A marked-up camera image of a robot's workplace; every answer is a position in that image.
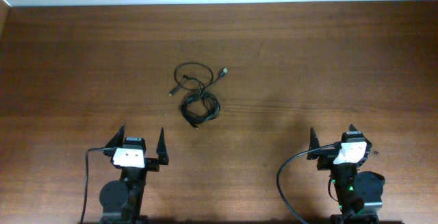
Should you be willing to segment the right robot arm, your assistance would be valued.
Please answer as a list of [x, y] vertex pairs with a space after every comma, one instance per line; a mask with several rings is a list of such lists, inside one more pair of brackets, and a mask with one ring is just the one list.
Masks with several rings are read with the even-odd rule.
[[335, 188], [335, 200], [340, 214], [331, 215], [329, 222], [378, 223], [377, 212], [383, 206], [385, 178], [371, 171], [359, 171], [368, 159], [372, 143], [350, 125], [341, 140], [321, 146], [314, 128], [310, 129], [308, 160], [317, 161], [317, 170], [329, 171], [328, 186]]

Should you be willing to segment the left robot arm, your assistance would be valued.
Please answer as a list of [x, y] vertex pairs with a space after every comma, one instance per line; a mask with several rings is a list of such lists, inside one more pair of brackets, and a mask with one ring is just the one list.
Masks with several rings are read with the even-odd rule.
[[169, 163], [164, 130], [160, 131], [156, 158], [146, 157], [145, 139], [125, 136], [124, 125], [105, 145], [104, 154], [120, 170], [120, 178], [106, 183], [99, 193], [103, 208], [99, 222], [147, 224], [148, 217], [140, 214], [147, 173], [158, 172]]

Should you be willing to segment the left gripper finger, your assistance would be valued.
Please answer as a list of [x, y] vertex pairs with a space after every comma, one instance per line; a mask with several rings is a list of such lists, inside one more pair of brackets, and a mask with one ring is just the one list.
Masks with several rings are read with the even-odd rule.
[[167, 152], [166, 143], [165, 143], [164, 128], [161, 128], [161, 131], [160, 131], [159, 140], [157, 142], [156, 153], [158, 155], [159, 164], [160, 165], [168, 165], [169, 157], [168, 157], [168, 152]]
[[121, 147], [125, 137], [125, 125], [122, 125], [116, 134], [110, 139], [110, 141], [105, 145], [105, 148], [117, 148]]

